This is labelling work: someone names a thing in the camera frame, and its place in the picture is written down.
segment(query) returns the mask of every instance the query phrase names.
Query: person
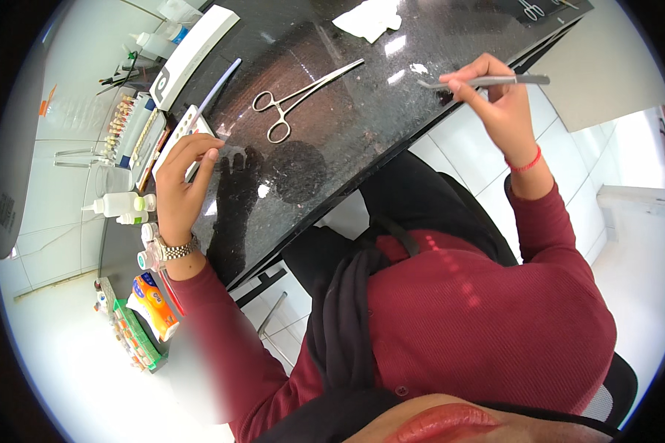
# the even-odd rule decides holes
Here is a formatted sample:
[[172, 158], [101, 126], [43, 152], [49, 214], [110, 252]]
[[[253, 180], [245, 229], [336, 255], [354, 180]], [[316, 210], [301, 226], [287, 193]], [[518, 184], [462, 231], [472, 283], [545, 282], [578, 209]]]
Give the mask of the person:
[[[535, 143], [526, 89], [491, 86], [486, 100], [465, 83], [513, 74], [483, 54], [440, 81], [511, 168], [524, 264], [499, 264], [497, 243], [448, 182], [400, 154], [360, 187], [372, 244], [315, 228], [284, 250], [313, 297], [288, 377], [202, 253], [167, 261], [237, 442], [611, 439], [615, 430], [579, 414], [607, 373], [615, 324]], [[191, 242], [222, 146], [183, 137], [158, 171], [168, 246]], [[199, 173], [185, 183], [196, 158]]]

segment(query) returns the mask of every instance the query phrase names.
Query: red lips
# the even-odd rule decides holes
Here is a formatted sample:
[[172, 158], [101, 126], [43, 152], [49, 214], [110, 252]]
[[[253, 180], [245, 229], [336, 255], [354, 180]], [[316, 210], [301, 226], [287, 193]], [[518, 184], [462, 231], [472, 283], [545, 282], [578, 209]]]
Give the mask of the red lips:
[[405, 421], [383, 443], [452, 443], [486, 434], [501, 423], [482, 409], [466, 403], [429, 408]]

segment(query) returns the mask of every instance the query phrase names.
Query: red long-sleeve shirt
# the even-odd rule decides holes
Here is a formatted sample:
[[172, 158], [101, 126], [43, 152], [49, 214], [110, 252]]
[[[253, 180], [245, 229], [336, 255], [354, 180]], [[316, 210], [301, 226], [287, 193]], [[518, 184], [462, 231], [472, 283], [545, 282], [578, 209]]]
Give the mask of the red long-sleeve shirt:
[[[611, 363], [615, 324], [594, 284], [557, 186], [511, 197], [524, 260], [503, 268], [475, 246], [426, 230], [377, 247], [392, 262], [369, 278], [378, 387], [408, 400], [450, 394], [579, 414]], [[323, 393], [306, 342], [290, 378], [214, 271], [172, 284], [221, 381], [237, 442], [248, 442]]]

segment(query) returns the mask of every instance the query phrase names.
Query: black pants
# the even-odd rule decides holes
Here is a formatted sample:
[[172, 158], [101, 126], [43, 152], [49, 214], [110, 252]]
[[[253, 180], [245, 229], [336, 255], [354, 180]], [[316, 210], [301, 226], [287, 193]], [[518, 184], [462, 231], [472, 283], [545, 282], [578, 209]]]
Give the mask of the black pants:
[[[402, 152], [363, 182], [359, 190], [370, 220], [381, 215], [407, 231], [428, 229], [454, 235], [498, 261], [496, 240], [487, 228], [452, 186], [416, 155]], [[377, 235], [387, 234], [382, 227], [371, 226], [363, 236], [374, 241]], [[359, 241], [327, 226], [313, 226], [286, 246], [282, 256], [303, 288], [312, 294], [321, 285], [327, 288], [342, 258], [360, 247]]]

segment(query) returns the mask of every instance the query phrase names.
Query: black office chair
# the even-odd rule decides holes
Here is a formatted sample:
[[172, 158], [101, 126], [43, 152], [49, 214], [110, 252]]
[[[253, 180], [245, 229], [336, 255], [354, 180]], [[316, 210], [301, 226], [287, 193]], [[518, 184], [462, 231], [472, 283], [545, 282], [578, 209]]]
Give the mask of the black office chair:
[[[473, 197], [467, 189], [461, 186], [453, 177], [448, 174], [439, 172], [439, 175], [451, 185], [456, 194], [463, 201], [463, 204], [469, 208], [475, 216], [487, 228], [490, 234], [495, 239], [498, 245], [498, 260], [500, 264], [505, 267], [516, 266], [518, 264], [515, 259], [510, 245], [505, 237], [500, 234], [500, 230], [495, 226], [493, 220], [488, 216], [478, 203], [478, 200]], [[510, 174], [505, 178], [505, 195], [508, 195], [510, 190]], [[630, 408], [635, 400], [635, 395], [638, 393], [638, 377], [626, 361], [620, 355], [613, 353], [611, 366], [608, 368], [608, 373], [603, 379], [603, 384], [598, 389], [594, 398], [582, 413], [583, 416], [594, 418], [603, 421], [607, 425], [618, 428], [625, 416], [630, 411]]]

